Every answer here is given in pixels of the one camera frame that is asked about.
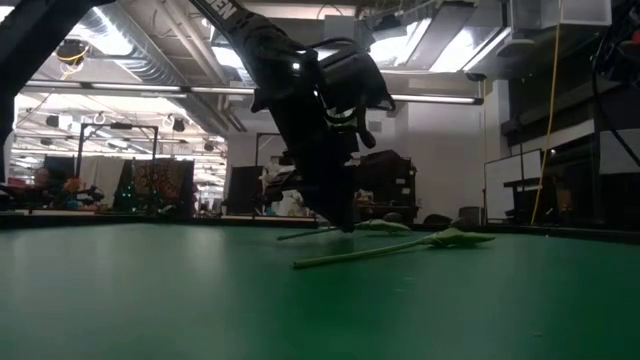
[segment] whiteboard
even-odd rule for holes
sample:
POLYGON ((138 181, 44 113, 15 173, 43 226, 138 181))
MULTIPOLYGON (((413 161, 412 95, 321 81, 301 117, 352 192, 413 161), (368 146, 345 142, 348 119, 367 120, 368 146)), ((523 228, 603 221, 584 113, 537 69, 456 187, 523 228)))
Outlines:
POLYGON ((520 163, 524 165, 524 178, 539 178, 541 176, 541 151, 514 155, 508 158, 488 162, 484 165, 487 179, 487 218, 490 220, 505 220, 505 211, 513 209, 513 189, 505 188, 504 183, 522 179, 520 163))

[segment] green plastic stick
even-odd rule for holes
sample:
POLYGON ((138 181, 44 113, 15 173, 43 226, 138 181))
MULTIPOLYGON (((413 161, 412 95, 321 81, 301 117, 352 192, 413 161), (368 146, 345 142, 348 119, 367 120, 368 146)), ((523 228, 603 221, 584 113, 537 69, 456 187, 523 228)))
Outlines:
POLYGON ((360 260, 360 259, 377 256, 377 255, 388 254, 391 252, 400 251, 400 250, 404 250, 404 249, 408 249, 414 246, 424 245, 424 244, 425 244, 424 239, 420 239, 417 241, 412 241, 412 242, 408 242, 400 245, 388 246, 388 247, 375 249, 375 250, 360 251, 353 254, 326 256, 326 257, 320 257, 320 258, 309 259, 309 260, 294 261, 291 267, 293 267, 294 269, 304 269, 312 266, 320 266, 320 265, 333 264, 337 262, 360 260))
POLYGON ((277 241, 289 240, 289 239, 295 239, 295 238, 299 238, 299 237, 303 237, 303 236, 310 236, 310 235, 316 235, 316 234, 324 234, 324 233, 332 232, 332 231, 336 231, 336 230, 338 230, 338 228, 336 228, 336 227, 330 227, 330 228, 326 228, 326 229, 318 229, 318 230, 307 231, 307 232, 297 233, 297 234, 292 234, 292 235, 283 235, 283 236, 278 236, 278 238, 277 238, 276 240, 277 240, 277 241))

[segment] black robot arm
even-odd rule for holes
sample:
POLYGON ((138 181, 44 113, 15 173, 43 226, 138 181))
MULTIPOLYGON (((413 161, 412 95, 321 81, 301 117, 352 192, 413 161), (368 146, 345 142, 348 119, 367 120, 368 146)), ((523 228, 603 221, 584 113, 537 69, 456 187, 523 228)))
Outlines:
POLYGON ((367 147, 375 146, 364 126, 365 109, 395 109, 371 57, 346 38, 314 45, 295 42, 235 0, 189 1, 227 38, 256 83, 251 110, 271 112, 295 164, 292 178, 299 179, 297 188, 306 206, 332 224, 353 230, 358 176, 345 163, 357 150, 352 146, 354 132, 367 147), (343 43, 341 50, 318 60, 314 48, 338 42, 343 43), (358 124, 353 132, 332 126, 351 120, 358 124))

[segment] green table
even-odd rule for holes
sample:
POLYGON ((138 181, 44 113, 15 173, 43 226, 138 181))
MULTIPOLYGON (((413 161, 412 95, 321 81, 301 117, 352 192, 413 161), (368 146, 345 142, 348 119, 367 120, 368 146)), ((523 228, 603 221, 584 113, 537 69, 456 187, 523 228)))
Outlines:
POLYGON ((500 235, 294 271, 407 240, 274 241, 297 231, 0 232, 0 359, 640 359, 640 247, 500 235))

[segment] ventilation duct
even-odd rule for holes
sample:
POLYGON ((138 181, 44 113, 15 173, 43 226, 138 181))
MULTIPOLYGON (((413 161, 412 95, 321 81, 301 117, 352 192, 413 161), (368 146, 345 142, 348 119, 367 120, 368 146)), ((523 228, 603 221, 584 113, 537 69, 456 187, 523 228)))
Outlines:
MULTIPOLYGON (((184 85, 186 80, 173 67, 147 34, 117 3, 95 7, 79 22, 79 32, 100 51, 122 56, 116 62, 145 84, 184 85)), ((225 134, 229 126, 199 95, 167 99, 184 108, 206 132, 225 134)))

